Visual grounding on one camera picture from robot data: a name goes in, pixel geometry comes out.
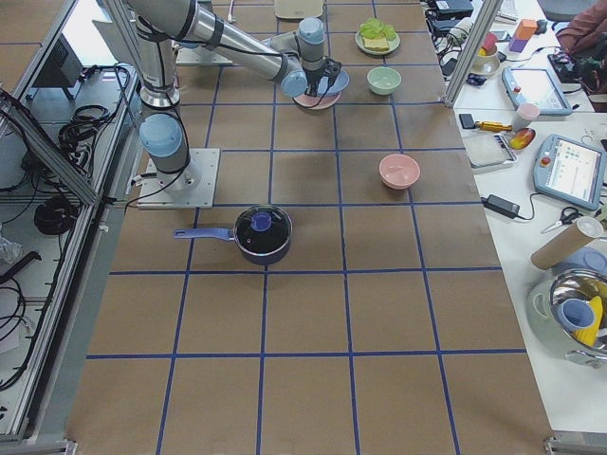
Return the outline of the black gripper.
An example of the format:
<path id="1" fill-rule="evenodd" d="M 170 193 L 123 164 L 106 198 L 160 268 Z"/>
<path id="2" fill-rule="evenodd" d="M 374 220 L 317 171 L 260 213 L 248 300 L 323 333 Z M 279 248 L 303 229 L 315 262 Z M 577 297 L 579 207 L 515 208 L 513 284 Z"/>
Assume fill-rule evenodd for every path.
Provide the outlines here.
<path id="1" fill-rule="evenodd" d="M 326 79 L 322 94 L 326 95 L 329 89 L 335 84 L 338 76 L 341 73 L 341 63 L 334 61 L 331 58 L 324 58 L 319 66 L 313 69 L 306 69 L 305 76 L 307 79 L 306 95 L 317 95 L 319 85 L 323 79 Z"/>

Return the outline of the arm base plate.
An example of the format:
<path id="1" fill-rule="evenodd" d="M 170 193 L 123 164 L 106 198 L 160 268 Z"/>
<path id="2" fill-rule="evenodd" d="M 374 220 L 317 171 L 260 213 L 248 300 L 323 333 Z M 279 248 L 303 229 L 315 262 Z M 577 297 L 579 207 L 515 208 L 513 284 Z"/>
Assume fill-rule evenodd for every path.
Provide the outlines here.
<path id="1" fill-rule="evenodd" d="M 202 46 L 188 48 L 181 46 L 176 51 L 176 64 L 180 66 L 225 66 L 233 61 Z"/>
<path id="2" fill-rule="evenodd" d="M 146 172 L 153 176 L 142 180 L 139 209 L 210 209 L 213 205 L 221 150 L 218 148 L 190 149 L 191 162 L 186 171 L 172 184 L 172 178 L 156 172 L 152 159 Z"/>

